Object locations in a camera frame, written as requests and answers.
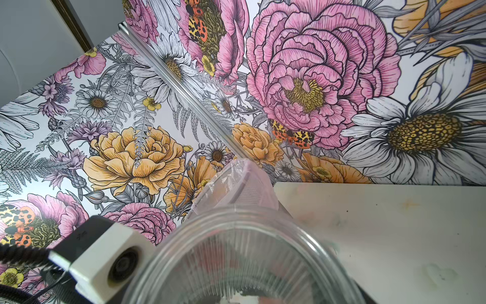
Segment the camera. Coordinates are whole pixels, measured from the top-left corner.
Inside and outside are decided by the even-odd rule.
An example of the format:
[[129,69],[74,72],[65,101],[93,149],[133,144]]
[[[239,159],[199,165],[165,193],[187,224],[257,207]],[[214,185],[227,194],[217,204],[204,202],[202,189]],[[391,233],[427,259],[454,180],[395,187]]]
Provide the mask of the camera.
[[150,260],[155,246],[120,223],[95,215],[49,253],[76,280],[76,291],[93,304],[119,295]]

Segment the aluminum strip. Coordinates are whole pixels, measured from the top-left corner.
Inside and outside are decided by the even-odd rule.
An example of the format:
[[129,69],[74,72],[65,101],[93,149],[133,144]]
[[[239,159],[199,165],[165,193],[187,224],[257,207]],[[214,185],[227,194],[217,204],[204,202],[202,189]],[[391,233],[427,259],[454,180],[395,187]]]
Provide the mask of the aluminum strip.
[[239,158],[248,158],[255,161],[250,157],[243,147],[234,140],[233,136],[228,134],[225,128],[221,126],[217,120],[211,115],[211,113],[197,100],[194,95],[189,92],[189,90],[182,85],[182,83],[177,79],[177,77],[172,73],[172,71],[167,67],[165,62],[158,57],[155,52],[143,42],[139,36],[132,31],[130,26],[126,22],[122,22],[118,25],[121,30],[120,34],[126,42],[137,51],[137,53],[143,55],[145,60],[148,61],[150,66],[154,69],[155,73],[159,75],[171,89],[173,89],[176,94],[181,97],[184,102],[183,106],[190,108],[194,113],[196,113],[199,119],[202,119],[216,135],[228,146],[228,148]]

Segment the camera lens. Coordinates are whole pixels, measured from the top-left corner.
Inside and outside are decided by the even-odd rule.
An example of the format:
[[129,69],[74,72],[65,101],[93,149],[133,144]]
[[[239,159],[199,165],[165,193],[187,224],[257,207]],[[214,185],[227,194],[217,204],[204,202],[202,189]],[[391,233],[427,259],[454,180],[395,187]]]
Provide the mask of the camera lens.
[[110,269],[109,279],[121,282],[128,278],[139,262],[139,254],[133,248],[125,250],[118,256]]

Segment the plastic bag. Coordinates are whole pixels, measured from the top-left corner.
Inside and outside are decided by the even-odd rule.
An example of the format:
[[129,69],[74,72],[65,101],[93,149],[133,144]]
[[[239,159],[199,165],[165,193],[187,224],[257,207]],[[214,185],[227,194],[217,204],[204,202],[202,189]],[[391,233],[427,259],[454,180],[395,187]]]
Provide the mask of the plastic bag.
[[249,159],[231,161],[192,202],[189,219],[218,206],[250,204],[287,211],[279,203],[268,175]]

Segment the pink rose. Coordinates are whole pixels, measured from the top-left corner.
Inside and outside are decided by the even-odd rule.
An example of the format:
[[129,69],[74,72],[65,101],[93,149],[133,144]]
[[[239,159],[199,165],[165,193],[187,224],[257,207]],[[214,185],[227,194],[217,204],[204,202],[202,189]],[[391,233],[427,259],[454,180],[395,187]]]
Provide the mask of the pink rose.
[[54,80],[61,83],[62,79],[69,73],[74,71],[77,78],[84,75],[98,75],[103,72],[106,66],[106,59],[98,51],[97,48],[92,48],[88,52],[81,55],[78,59],[71,62],[67,67],[64,67],[54,74]]
[[208,31],[207,41],[195,37],[190,32],[190,6],[186,7],[184,0],[177,7],[181,19],[178,21],[179,37],[186,50],[198,67],[204,69],[212,77],[216,77],[225,85],[238,79],[238,68],[243,63],[244,35],[248,30],[250,16],[245,0],[206,0],[205,5],[199,5],[202,15],[197,18],[205,23]]
[[136,55],[136,54],[137,54],[137,52],[136,52],[134,49],[132,49],[132,46],[131,46],[129,43],[127,43],[127,42],[125,41],[125,39],[123,39],[123,38],[122,38],[122,37],[121,37],[121,36],[120,36],[118,33],[117,33],[117,34],[114,34],[114,35],[112,36],[112,38],[113,38],[113,40],[115,40],[115,41],[116,41],[118,44],[120,44],[120,45],[121,45],[121,48],[122,48],[122,49],[123,49],[125,52],[127,52],[128,54],[130,54],[130,55]]
[[393,93],[400,77],[396,40],[351,0],[270,3],[246,46],[248,90],[268,117],[313,132],[325,149],[344,147],[351,117]]
[[[27,243],[19,245],[52,248],[89,218],[81,204],[72,196],[62,192],[58,192],[56,197],[28,194],[27,200],[19,199],[5,202],[4,206],[8,205],[31,213],[27,213],[26,216],[33,214],[25,220],[26,225],[24,227],[25,229],[32,229],[28,233],[30,237],[22,240],[23,242],[27,241]],[[0,238],[7,235],[5,232],[7,228],[9,228],[8,232],[14,226],[14,222],[4,223],[0,221]]]
[[108,212],[104,217],[135,229],[155,245],[175,229],[168,214],[146,203],[130,203],[121,211]]
[[148,43],[149,39],[157,42],[156,37],[159,35],[157,32],[157,18],[149,3],[145,5],[142,0],[129,0],[124,1],[123,4],[126,23],[132,27],[145,43]]

